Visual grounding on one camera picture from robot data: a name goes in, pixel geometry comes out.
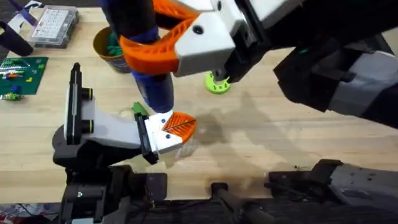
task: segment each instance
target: wooden tabletop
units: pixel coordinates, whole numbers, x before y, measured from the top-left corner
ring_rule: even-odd
[[[37,94],[0,102],[0,203],[60,201],[66,176],[52,162],[51,142],[63,123],[73,63],[81,64],[83,86],[94,89],[99,109],[132,118],[129,107],[144,103],[132,75],[114,72],[93,50],[94,35],[108,26],[101,9],[79,12],[67,49],[35,49],[32,54],[49,57]],[[28,33],[24,25],[21,35]],[[208,198],[209,185],[216,181],[229,183],[238,195],[268,197],[262,186],[268,172],[311,169],[325,158],[398,170],[398,131],[320,113],[283,96],[272,69],[289,52],[267,53],[224,95],[206,91],[204,74],[174,78],[174,110],[197,119],[190,145],[161,155],[154,166],[142,157],[123,164],[138,172],[167,173],[169,199]]]

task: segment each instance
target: black mount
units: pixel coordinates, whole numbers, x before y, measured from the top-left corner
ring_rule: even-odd
[[[137,149],[105,146],[81,137],[92,133],[94,121],[81,119],[83,100],[92,100],[93,90],[81,87],[80,65],[71,70],[68,96],[67,131],[60,126],[52,139],[53,161],[65,168],[67,186],[62,197],[60,223],[77,218],[93,218],[100,223],[103,217],[119,208],[122,198],[159,201],[167,195],[167,175],[135,174],[130,166],[112,166],[117,162],[142,155],[149,163],[158,160],[150,148],[145,119],[135,114],[141,145]]]
[[[244,200],[228,192],[227,183],[212,183],[211,198],[219,202],[231,223],[251,224],[293,224],[288,218],[274,218],[266,213],[260,204]]]
[[[270,172],[264,186],[271,190],[274,198],[343,204],[329,188],[330,176],[342,165],[338,160],[321,159],[311,171]]]

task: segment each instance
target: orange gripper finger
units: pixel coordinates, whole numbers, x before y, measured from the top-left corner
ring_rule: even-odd
[[[176,19],[190,19],[198,14],[186,7],[170,2],[169,0],[153,0],[155,12]]]
[[[173,112],[173,115],[167,121],[163,130],[180,136],[182,138],[182,144],[185,144],[195,132],[197,121],[190,115]]]
[[[119,42],[126,63],[137,72],[151,75],[176,72],[178,58],[174,45],[194,20],[182,21],[152,45],[140,44],[121,36]]]
[[[163,38],[151,45],[140,44],[121,36],[119,42],[127,64],[137,72],[158,75],[178,70],[174,45],[198,14],[169,0],[153,0],[157,14],[182,20]]]

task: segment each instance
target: yellow cup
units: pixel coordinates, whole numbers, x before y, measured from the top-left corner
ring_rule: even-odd
[[[112,33],[110,27],[106,27],[101,29],[94,37],[93,47],[95,52],[105,60],[108,64],[111,65],[116,71],[128,73],[130,72],[130,68],[127,65],[124,55],[119,56],[109,56],[108,50],[106,49],[106,44],[108,43],[108,37]]]

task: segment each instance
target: black cable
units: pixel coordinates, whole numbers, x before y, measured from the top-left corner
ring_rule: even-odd
[[[23,208],[25,210],[25,212],[27,212],[30,216],[34,216],[25,206],[23,206],[21,203],[18,203],[19,206],[21,206],[21,208]]]
[[[145,214],[141,220],[141,224],[144,224],[144,221],[145,221],[145,218],[147,217],[148,211],[149,211],[149,208],[145,211]]]
[[[18,203],[19,206],[21,206],[21,208],[23,208],[25,210],[25,212],[27,212],[30,216],[36,216],[35,214],[31,213],[23,204]],[[38,214],[38,215],[42,215],[42,216],[46,216],[46,215],[58,215],[58,212],[53,212],[53,213],[46,213],[46,214]]]
[[[144,216],[143,216],[143,218],[141,220],[141,224],[144,223],[145,218],[146,218],[148,213],[165,214],[165,213],[181,212],[181,211],[184,211],[185,209],[192,208],[192,207],[195,207],[195,206],[198,206],[198,205],[210,202],[210,201],[211,201],[210,199],[203,200],[201,202],[190,203],[188,205],[181,205],[181,206],[179,206],[177,208],[170,208],[170,207],[166,206],[166,210],[164,210],[164,211],[151,210],[150,206],[152,204],[150,204],[150,203],[149,204],[143,204],[142,206],[140,206],[140,205],[138,205],[136,203],[131,203],[132,205],[137,206],[138,209],[133,211],[133,212],[129,212],[127,214],[126,219],[125,219],[125,223],[128,224],[133,218],[135,218],[139,214],[141,214],[144,211],[144,209],[146,209],[146,206],[147,206],[147,209],[146,209],[145,214],[144,214]]]
[[[181,212],[181,211],[184,211],[185,209],[192,208],[192,207],[195,207],[195,206],[207,203],[207,202],[210,202],[210,199],[203,200],[201,202],[191,203],[191,204],[188,204],[186,206],[181,206],[179,208],[166,208],[166,211],[156,211],[156,210],[154,210],[154,211],[149,211],[149,212],[156,213],[156,214],[163,214],[163,213],[170,213],[170,212]]]

